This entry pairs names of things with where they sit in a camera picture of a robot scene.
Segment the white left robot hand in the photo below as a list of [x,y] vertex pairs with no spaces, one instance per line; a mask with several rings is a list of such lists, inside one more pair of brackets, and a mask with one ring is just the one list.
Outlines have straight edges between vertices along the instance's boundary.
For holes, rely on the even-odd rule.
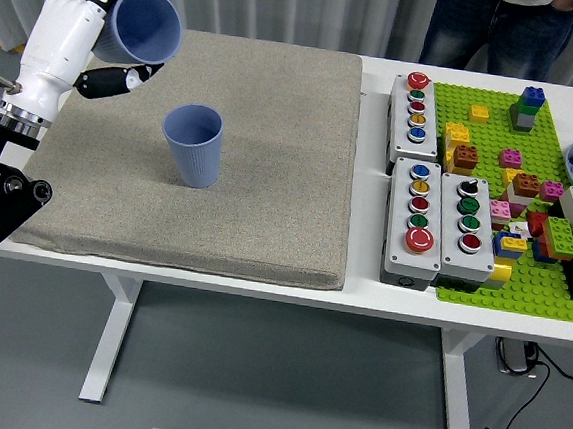
[[25,45],[18,90],[4,93],[0,121],[50,126],[61,95],[90,57],[136,63],[112,95],[134,89],[178,51],[182,24],[170,0],[45,0]]

